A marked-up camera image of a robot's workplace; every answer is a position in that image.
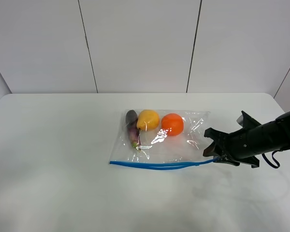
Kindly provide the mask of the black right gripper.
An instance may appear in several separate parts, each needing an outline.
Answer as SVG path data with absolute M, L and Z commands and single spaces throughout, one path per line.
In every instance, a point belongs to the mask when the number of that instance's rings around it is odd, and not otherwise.
M 276 124 L 264 124 L 252 129 L 242 128 L 232 133 L 208 128 L 204 137 L 214 141 L 203 151 L 204 157 L 221 157 L 222 163 L 233 166 L 243 163 L 257 168 L 260 162 L 256 156 L 262 155 L 272 168 L 280 167 L 276 159 L 271 163 L 265 156 L 267 152 L 274 154 L 284 147 L 284 130 Z

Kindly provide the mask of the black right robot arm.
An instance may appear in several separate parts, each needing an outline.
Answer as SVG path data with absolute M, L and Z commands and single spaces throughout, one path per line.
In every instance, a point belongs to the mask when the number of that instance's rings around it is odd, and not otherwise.
M 242 128 L 232 133 L 206 129 L 204 137 L 212 139 L 213 142 L 203 151 L 203 156 L 213 157 L 215 163 L 233 166 L 242 163 L 258 168 L 260 161 L 256 156 L 262 155 L 268 165 L 278 169 L 280 163 L 275 158 L 272 158 L 274 163 L 271 163 L 265 153 L 271 152 L 274 155 L 290 150 L 290 112 L 274 121 L 261 124 L 242 111 L 237 123 Z

